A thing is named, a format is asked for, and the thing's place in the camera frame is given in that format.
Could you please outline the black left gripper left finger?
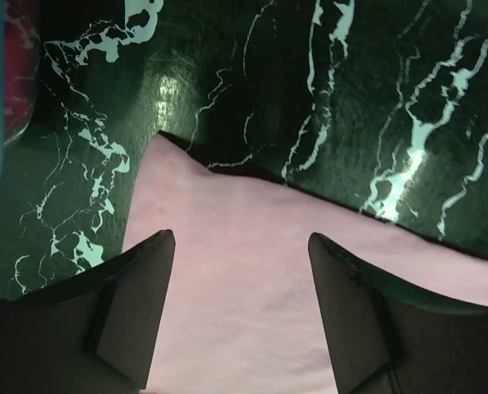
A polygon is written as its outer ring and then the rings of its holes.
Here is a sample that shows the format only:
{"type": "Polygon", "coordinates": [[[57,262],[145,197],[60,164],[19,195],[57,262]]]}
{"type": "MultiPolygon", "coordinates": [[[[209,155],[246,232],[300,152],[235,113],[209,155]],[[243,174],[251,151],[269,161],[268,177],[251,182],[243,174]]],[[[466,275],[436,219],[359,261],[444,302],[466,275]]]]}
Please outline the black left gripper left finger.
{"type": "Polygon", "coordinates": [[[0,299],[0,393],[137,393],[147,386],[173,267],[159,231],[81,274],[0,299]]]}

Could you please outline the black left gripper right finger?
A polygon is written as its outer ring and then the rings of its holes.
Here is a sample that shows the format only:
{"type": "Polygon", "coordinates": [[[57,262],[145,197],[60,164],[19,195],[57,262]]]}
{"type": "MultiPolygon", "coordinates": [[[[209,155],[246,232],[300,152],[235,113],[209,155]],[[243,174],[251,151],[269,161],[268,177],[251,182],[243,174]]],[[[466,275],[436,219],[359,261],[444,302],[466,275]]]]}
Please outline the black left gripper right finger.
{"type": "Polygon", "coordinates": [[[429,291],[324,235],[308,242],[341,393],[488,393],[488,306],[429,291]]]}

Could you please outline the pink t-shirt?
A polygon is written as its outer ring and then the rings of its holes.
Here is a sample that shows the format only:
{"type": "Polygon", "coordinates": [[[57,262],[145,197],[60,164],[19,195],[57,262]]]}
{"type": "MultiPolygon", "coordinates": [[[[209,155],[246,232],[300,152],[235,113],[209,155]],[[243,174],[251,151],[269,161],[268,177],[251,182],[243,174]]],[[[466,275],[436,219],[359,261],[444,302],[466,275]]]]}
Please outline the pink t-shirt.
{"type": "Polygon", "coordinates": [[[136,177],[123,245],[160,229],[176,248],[149,393],[333,393],[308,240],[488,306],[488,263],[396,226],[241,176],[217,175],[157,135],[136,177]]]}

